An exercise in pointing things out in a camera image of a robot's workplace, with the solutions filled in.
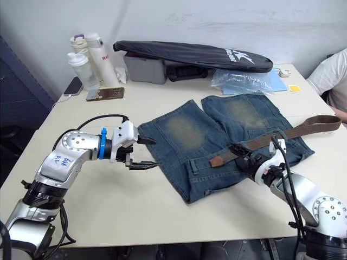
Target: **yellow sticky note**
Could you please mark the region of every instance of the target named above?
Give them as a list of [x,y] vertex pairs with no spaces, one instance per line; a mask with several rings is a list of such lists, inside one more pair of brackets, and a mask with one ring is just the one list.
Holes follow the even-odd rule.
[[288,87],[289,87],[289,90],[291,92],[300,92],[301,91],[300,87],[297,85],[288,85]]

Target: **phone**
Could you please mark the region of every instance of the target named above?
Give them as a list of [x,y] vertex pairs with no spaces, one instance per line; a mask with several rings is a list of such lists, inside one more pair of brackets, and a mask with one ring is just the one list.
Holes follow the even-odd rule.
[[74,77],[64,92],[64,96],[77,96],[83,89],[82,82],[78,77]]
[[88,92],[87,101],[122,99],[124,96],[124,88],[104,88],[94,89]]

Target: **person's arm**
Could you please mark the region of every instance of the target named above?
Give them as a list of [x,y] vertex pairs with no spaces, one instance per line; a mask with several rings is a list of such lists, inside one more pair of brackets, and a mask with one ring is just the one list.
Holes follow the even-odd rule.
[[347,77],[347,48],[327,58],[313,71],[307,82],[322,95]]
[[340,118],[340,119],[342,120],[342,122],[344,122],[344,123],[347,124],[347,113],[346,113],[346,112],[341,111],[341,110],[339,110],[339,109],[337,109],[337,108],[334,108],[334,107],[332,107],[332,106],[329,106],[329,107],[331,107],[331,109],[334,110],[336,116],[337,116],[338,118]]

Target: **plastic bag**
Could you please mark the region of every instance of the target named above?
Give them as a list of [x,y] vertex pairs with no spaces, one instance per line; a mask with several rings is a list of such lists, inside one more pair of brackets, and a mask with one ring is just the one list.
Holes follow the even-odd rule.
[[224,95],[274,94],[269,73],[217,69],[213,74],[211,87],[222,90]]

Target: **blue gripper part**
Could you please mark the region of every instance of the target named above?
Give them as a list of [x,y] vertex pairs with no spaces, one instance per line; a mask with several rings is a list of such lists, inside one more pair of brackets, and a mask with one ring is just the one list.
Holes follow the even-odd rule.
[[100,144],[99,160],[103,160],[103,158],[104,158],[106,134],[107,134],[107,129],[105,127],[103,127],[101,130],[101,144]]

